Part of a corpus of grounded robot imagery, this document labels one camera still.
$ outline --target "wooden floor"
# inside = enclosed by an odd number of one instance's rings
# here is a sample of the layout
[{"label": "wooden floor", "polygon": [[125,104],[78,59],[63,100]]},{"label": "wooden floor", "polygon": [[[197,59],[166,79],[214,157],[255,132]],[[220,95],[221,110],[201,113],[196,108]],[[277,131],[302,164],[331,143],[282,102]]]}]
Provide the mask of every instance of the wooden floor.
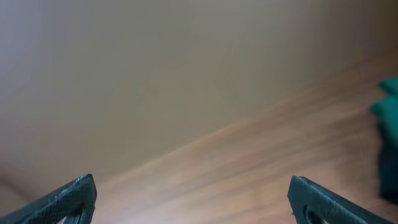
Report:
[{"label": "wooden floor", "polygon": [[292,175],[398,223],[398,207],[377,196],[367,111],[396,71],[398,52],[364,62],[99,186],[93,223],[295,223]]}]

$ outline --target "wall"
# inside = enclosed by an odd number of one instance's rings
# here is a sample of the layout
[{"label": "wall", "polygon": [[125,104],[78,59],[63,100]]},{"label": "wall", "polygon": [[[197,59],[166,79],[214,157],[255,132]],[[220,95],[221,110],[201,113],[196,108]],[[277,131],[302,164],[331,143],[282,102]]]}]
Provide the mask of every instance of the wall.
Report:
[{"label": "wall", "polygon": [[97,184],[398,46],[398,3],[2,0],[0,166]]}]

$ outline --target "textured plastic surface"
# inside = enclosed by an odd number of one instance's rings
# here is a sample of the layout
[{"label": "textured plastic surface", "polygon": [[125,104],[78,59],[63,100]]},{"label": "textured plastic surface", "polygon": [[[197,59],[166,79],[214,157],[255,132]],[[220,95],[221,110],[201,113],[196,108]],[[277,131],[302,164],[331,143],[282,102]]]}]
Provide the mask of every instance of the textured plastic surface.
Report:
[{"label": "textured plastic surface", "polygon": [[292,177],[287,196],[299,224],[392,224],[305,177]]},{"label": "textured plastic surface", "polygon": [[91,174],[83,175],[24,208],[0,219],[0,224],[91,223],[96,188]]}]

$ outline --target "floor plank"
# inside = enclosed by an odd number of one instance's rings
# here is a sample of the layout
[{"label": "floor plank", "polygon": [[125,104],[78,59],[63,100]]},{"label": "floor plank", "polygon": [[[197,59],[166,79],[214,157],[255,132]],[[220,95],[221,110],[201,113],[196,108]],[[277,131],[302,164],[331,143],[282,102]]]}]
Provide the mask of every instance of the floor plank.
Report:
[{"label": "floor plank", "polygon": [[377,83],[398,52],[363,62],[98,187],[94,223],[295,223],[287,200],[303,175],[380,216]]}]

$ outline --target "green object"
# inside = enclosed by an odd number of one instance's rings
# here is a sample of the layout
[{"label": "green object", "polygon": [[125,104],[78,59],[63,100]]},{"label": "green object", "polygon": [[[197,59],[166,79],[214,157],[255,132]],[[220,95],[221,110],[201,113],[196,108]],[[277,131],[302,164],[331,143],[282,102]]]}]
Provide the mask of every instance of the green object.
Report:
[{"label": "green object", "polygon": [[398,150],[398,79],[384,80],[381,88],[391,94],[370,107],[370,111],[379,118],[379,124],[386,132],[386,138]]},{"label": "green object", "polygon": [[398,205],[398,79],[384,80],[380,86],[390,95],[369,108],[379,118],[382,139],[379,156],[380,194]]}]

